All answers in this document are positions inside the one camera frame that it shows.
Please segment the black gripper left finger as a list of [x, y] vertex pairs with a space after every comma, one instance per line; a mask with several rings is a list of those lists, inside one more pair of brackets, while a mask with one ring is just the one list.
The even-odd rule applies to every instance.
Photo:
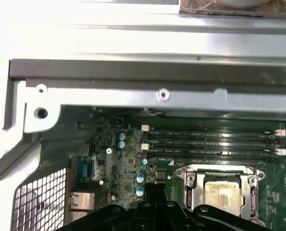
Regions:
[[154, 183], [145, 183], [144, 200], [125, 209], [108, 205], [61, 227], [62, 231], [153, 231], [156, 204], [151, 200]]

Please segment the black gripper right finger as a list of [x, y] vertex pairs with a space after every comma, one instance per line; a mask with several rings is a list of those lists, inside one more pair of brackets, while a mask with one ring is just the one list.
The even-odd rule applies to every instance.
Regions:
[[242, 219], [211, 205], [199, 205], [191, 212], [169, 201], [166, 184], [156, 184], [157, 221], [162, 231], [268, 231], [250, 220]]

